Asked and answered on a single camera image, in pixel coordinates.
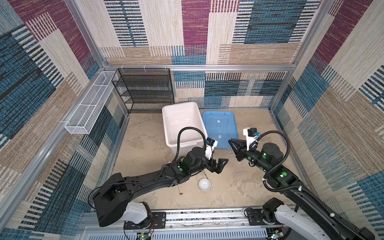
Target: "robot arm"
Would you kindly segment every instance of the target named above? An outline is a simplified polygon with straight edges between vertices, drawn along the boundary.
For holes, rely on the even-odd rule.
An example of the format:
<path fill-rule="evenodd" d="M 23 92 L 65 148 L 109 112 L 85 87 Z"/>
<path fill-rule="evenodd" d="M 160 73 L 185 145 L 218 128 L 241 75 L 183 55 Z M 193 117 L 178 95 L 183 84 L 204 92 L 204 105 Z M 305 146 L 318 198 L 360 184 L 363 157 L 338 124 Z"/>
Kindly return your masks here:
<path fill-rule="evenodd" d="M 252 132 L 247 132 L 250 135 L 249 137 L 254 136 Z M 277 131 L 270 132 L 283 135 Z M 285 159 L 289 153 L 289 145 L 287 147 L 287 153 L 284 155 L 276 144 L 270 142 L 265 143 L 261 151 L 250 148 L 249 146 L 252 145 L 252 143 L 249 143 L 248 138 L 247 141 L 231 139 L 228 142 L 236 154 L 238 161 L 247 159 L 251 166 L 257 166 L 266 172 L 263 177 L 264 186 L 272 192 L 279 192 L 285 195 L 301 207 L 320 226 L 322 229 L 321 232 L 324 231 L 326 233 L 325 236 L 337 240 L 374 239 L 374 235 L 367 228 L 358 229 L 351 222 L 330 209 L 324 202 L 319 200 L 291 170 L 282 165 L 282 159 Z M 264 219 L 269 219 L 272 222 L 276 220 L 279 222 L 282 221 L 281 223 L 292 227 L 292 229 L 297 232 L 304 234 L 305 237 L 308 230 L 309 232 L 315 231 L 316 227 L 309 227 L 309 225 L 296 222 L 296 219 L 300 218 L 298 214 L 296 214 L 296 218 L 292 218 L 292 214 L 290 218 L 286 218 L 287 215 L 284 215 L 286 214 L 284 211 L 287 210 L 287 208 L 284 207 L 283 202 L 278 199 L 271 199 L 270 201 L 273 201 L 273 203 L 268 204 L 267 202 L 263 206 Z M 326 239 L 324 238 L 325 236 L 319 233 L 318 231 L 315 234 L 318 238 L 309 239 Z"/>
<path fill-rule="evenodd" d="M 174 161 L 164 164 L 159 171 L 135 177 L 113 174 L 92 196 L 99 226 L 126 220 L 145 228 L 152 219 L 151 211 L 146 203 L 131 202 L 133 199 L 159 188 L 181 184 L 204 169 L 221 173 L 228 159 L 219 159 L 216 163 L 211 156 L 217 142 L 210 138 L 204 141 L 205 149 L 194 147 L 186 157 L 178 159 L 176 155 Z"/>

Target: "blue storage lid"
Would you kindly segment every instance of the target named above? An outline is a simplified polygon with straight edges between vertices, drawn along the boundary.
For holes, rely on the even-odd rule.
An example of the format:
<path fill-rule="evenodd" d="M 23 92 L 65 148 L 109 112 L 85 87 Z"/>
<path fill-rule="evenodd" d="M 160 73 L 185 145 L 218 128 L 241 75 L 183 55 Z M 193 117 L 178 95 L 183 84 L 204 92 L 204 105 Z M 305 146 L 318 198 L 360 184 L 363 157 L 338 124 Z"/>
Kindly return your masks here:
<path fill-rule="evenodd" d="M 205 111 L 203 123 L 208 137 L 218 141 L 216 148 L 229 148 L 228 140 L 238 139 L 235 115 L 225 111 Z"/>

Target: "striped wall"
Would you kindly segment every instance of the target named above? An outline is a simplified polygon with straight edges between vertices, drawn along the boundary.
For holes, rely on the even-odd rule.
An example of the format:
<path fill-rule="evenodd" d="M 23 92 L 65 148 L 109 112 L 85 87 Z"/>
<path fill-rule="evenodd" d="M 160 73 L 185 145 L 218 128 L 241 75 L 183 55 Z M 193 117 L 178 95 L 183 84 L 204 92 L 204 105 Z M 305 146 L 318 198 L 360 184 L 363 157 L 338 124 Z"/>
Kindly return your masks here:
<path fill-rule="evenodd" d="M 274 114 L 309 185 L 384 239 L 384 1 L 336 0 Z"/>
<path fill-rule="evenodd" d="M 0 239 L 73 239 L 88 194 L 101 184 L 124 113 L 113 93 L 89 135 L 67 133 L 52 154 Z"/>
<path fill-rule="evenodd" d="M 0 9 L 1 202 L 99 66 L 64 0 L 0 0 Z M 111 95 L 95 131 L 67 134 L 0 239 L 73 239 L 122 119 Z"/>
<path fill-rule="evenodd" d="M 64 0 L 0 0 L 0 201 L 98 69 Z"/>
<path fill-rule="evenodd" d="M 266 108 L 286 72 L 171 72 L 175 103 L 199 108 Z"/>
<path fill-rule="evenodd" d="M 321 0 L 79 0 L 110 65 L 290 64 Z"/>

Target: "white bowl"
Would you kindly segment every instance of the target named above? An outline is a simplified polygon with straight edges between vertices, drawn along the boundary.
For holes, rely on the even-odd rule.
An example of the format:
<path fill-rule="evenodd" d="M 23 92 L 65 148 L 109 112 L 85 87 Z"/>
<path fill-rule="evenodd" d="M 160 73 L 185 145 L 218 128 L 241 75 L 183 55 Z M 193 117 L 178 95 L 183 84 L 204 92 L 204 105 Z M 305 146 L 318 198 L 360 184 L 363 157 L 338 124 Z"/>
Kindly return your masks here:
<path fill-rule="evenodd" d="M 203 191 L 208 191 L 211 187 L 211 182 L 207 178 L 203 178 L 199 181 L 199 188 Z"/>

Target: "white wire basket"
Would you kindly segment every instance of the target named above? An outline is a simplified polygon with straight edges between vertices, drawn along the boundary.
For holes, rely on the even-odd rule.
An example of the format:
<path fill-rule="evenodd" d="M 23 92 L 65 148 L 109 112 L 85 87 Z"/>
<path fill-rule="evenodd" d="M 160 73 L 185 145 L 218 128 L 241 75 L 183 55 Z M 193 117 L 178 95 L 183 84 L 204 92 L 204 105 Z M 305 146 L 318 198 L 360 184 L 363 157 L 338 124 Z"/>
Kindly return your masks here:
<path fill-rule="evenodd" d="M 103 71 L 99 74 L 81 103 L 65 124 L 65 129 L 67 129 L 70 134 L 89 134 L 91 132 L 114 87 L 112 79 L 117 81 L 115 72 Z"/>

